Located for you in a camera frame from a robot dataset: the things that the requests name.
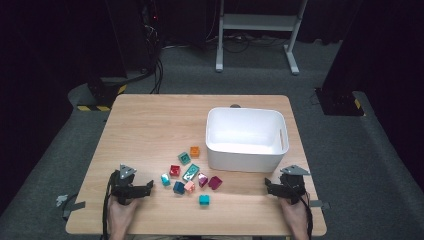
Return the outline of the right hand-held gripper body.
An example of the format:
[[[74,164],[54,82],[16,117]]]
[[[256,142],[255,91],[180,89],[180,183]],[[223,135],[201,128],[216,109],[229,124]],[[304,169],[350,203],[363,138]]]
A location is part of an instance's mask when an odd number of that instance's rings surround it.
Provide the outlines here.
[[[289,198],[294,205],[306,194],[304,177],[309,175],[309,172],[297,165],[282,168],[280,172],[282,173],[280,182],[284,186],[285,198]]]

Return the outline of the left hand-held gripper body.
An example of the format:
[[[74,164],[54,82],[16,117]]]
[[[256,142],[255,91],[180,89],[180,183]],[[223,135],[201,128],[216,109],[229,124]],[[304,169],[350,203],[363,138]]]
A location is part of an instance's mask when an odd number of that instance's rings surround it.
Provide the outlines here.
[[[126,205],[127,200],[130,199],[129,193],[132,190],[136,172],[136,169],[120,164],[119,169],[112,174],[111,194],[118,198],[121,205]]]

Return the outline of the long teal green toy block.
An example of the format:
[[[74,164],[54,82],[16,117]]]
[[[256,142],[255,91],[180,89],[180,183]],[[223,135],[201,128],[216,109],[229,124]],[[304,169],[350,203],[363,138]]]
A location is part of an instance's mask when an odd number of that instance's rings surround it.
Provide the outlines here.
[[[183,174],[182,179],[184,181],[191,181],[199,172],[199,170],[200,168],[197,165],[191,164],[186,170],[186,172]]]

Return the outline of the white plastic bin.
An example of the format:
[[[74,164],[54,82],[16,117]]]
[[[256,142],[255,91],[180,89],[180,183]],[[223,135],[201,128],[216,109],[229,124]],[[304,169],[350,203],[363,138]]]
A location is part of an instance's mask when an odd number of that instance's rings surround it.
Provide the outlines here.
[[[269,109],[211,109],[205,144],[209,167],[226,171],[270,173],[289,150],[285,118]]]

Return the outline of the person's left hand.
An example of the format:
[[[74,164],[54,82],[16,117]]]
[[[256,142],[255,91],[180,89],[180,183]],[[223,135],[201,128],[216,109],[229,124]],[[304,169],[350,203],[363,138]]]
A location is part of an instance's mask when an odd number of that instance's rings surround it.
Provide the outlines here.
[[[110,198],[108,203],[108,221],[112,234],[126,234],[133,221],[138,205],[138,200],[132,200],[128,205],[122,205],[115,196]]]

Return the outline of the person's right hand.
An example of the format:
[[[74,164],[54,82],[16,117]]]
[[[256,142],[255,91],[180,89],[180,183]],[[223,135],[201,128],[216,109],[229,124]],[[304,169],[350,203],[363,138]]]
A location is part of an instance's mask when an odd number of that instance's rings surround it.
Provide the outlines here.
[[[279,198],[283,217],[293,234],[307,233],[308,220],[307,210],[304,204],[305,198],[292,204],[288,199]]]

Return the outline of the grey tape strip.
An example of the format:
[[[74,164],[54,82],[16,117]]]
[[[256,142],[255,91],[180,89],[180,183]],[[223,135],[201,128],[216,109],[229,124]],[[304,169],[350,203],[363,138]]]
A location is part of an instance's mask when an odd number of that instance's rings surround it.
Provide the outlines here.
[[[67,221],[73,211],[76,211],[76,210],[79,210],[79,209],[83,209],[85,207],[85,205],[86,205],[86,202],[85,201],[74,203],[72,205],[65,204],[63,206],[63,209],[62,209],[62,218],[65,221]]]
[[[321,208],[322,210],[331,209],[331,205],[329,202],[323,202],[322,200],[311,200],[310,207]]]

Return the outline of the black yellow-striped stand base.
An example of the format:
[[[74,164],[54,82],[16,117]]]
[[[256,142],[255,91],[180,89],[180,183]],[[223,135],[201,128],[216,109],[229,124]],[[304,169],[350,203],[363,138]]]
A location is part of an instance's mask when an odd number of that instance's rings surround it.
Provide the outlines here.
[[[80,111],[110,111],[117,96],[127,88],[120,77],[93,77],[87,81],[76,108]]]

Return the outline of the white metal stand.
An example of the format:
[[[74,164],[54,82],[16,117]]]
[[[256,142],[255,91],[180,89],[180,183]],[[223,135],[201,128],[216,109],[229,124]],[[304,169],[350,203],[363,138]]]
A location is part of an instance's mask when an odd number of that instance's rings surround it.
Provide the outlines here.
[[[284,15],[254,15],[254,14],[228,14],[224,10],[225,0],[220,0],[218,45],[216,51],[215,70],[220,73],[224,69],[224,48],[223,38],[225,30],[257,30],[257,31],[277,31],[290,32],[289,43],[283,46],[291,73],[300,73],[296,63],[293,48],[303,20],[303,15],[308,0],[300,0],[298,13],[293,16]]]

